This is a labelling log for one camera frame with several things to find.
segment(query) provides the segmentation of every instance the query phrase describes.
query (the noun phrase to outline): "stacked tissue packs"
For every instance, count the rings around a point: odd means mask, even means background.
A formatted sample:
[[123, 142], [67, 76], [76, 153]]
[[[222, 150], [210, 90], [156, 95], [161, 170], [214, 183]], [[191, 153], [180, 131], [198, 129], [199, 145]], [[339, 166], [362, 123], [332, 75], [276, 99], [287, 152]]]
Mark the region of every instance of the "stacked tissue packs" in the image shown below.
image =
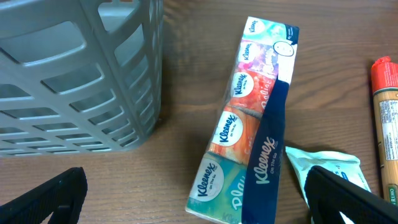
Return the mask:
[[298, 36], [297, 27], [248, 17], [187, 212], [218, 223], [274, 223]]

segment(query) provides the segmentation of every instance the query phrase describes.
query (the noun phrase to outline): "laundry basket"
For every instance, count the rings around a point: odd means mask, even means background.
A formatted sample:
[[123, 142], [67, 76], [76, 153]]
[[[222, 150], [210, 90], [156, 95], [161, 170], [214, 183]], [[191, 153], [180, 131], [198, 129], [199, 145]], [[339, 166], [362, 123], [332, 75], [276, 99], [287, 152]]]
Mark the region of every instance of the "laundry basket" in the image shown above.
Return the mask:
[[162, 6], [0, 3], [0, 157], [141, 145], [160, 110]]

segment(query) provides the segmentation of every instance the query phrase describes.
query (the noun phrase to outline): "navy blue label strip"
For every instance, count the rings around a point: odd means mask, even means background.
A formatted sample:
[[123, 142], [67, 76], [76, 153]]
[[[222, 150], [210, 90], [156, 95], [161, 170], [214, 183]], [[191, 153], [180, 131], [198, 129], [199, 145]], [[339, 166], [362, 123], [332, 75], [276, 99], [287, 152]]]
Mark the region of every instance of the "navy blue label strip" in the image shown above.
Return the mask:
[[286, 39], [292, 41], [291, 45], [295, 45], [299, 42], [299, 32], [300, 29], [295, 26], [287, 25], [286, 26]]
[[252, 147], [243, 190], [242, 223], [275, 223], [289, 84], [276, 80]]

